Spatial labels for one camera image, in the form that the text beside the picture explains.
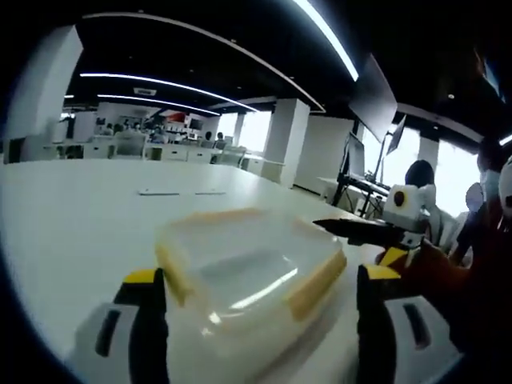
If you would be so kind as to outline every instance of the window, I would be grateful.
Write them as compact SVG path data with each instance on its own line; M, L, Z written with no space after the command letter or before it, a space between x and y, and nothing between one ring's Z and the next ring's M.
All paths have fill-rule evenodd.
M243 119L242 132L238 144L254 152L265 150L266 136L269 133L271 112L249 112Z
M476 155L440 141L435 174L436 204L439 208L454 217L466 211L466 192L479 179Z
M223 114L218 121L217 132L222 132L224 136L234 135L234 126L237 123L238 114Z
M390 131L394 132L395 129L396 125L393 125ZM382 179L384 184L393 186L395 184L403 184L405 182L407 170L410 165L418 159L419 132L412 130L411 128L405 128L398 148L389 156L386 156L387 147L390 142L390 138L387 138L383 151L383 155L385 157L379 167L380 171L378 172L377 180L380 181ZM381 144L367 128L364 130L362 143L365 145L366 170L375 172L378 155L381 150Z

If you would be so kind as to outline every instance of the ceiling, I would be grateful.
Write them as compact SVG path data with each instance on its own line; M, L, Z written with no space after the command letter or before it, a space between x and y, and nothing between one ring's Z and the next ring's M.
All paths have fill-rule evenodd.
M490 2L485 7L456 4L453 8L436 1L310 3L340 38L356 68L361 69L366 52L374 54L398 102L447 116L485 136L503 137L512 131L510 107L484 79L481 64L485 57L502 96L512 100L505 11ZM346 103L354 82L323 34L292 0L168 4L146 1L138 7L119 7L88 2L69 11L46 8L47 18L38 14L33 28L76 23L84 45L68 92L75 98L67 102L94 104L102 93L135 96L135 86L156 90L152 98L203 109L224 102L176 87L79 76L110 72L181 83L235 100L300 98L312 110L325 108L328 116L350 116ZM180 26L138 18L82 19L84 14L104 11L153 14L189 23L234 42L289 79L227 44ZM259 110L273 106L273 102L252 105ZM246 109L237 106L218 112L240 110Z

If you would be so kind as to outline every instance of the plastic food container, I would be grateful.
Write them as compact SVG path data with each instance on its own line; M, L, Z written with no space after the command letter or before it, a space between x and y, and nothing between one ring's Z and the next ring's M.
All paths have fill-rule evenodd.
M342 244L292 215L193 214L160 229L172 382L252 379L321 313L344 271Z

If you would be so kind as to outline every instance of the face mask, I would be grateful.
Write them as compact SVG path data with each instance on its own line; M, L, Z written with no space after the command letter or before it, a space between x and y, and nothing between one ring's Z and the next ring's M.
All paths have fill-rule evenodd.
M493 170L485 171L480 177L483 199L485 202L498 196L499 172Z

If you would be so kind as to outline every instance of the air vent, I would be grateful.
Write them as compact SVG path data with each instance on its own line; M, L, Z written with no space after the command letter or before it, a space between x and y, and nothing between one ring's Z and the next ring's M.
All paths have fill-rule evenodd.
M146 88L134 88L135 94L141 94L143 96L155 96L156 90L147 90Z

